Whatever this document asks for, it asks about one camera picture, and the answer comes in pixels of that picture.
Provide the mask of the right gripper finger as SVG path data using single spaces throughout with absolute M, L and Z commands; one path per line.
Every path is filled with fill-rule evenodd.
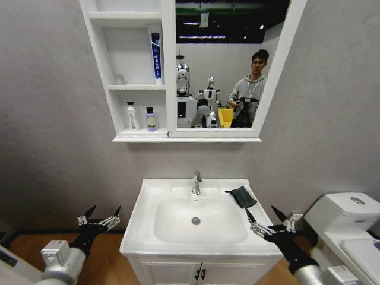
M 285 214 L 280 211 L 275 206 L 271 206 L 272 210 L 274 211 L 275 215 L 278 217 L 278 219 L 282 222 L 282 228 L 287 230 L 288 232 L 295 233 L 296 232 L 296 220 L 294 217 L 287 218 Z
M 245 212 L 250 224 L 251 231 L 253 231 L 256 235 L 258 235 L 261 238 L 265 238 L 266 236 L 270 235 L 269 229 L 259 224 L 247 208 L 245 209 Z

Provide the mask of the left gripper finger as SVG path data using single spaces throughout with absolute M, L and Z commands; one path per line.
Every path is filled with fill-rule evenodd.
M 89 208 L 88 210 L 86 210 L 83 215 L 77 217 L 79 227 L 96 225 L 96 222 L 94 220 L 90 219 L 90 216 L 93 214 L 95 209 L 96 209 L 96 205 L 94 205 L 91 208 Z
M 119 206 L 116 209 L 115 213 L 112 216 L 102 220 L 100 225 L 102 227 L 103 232 L 110 231 L 111 229 L 113 229 L 114 227 L 116 227 L 120 223 L 120 221 L 121 221 L 120 212 L 121 212 L 121 206 Z

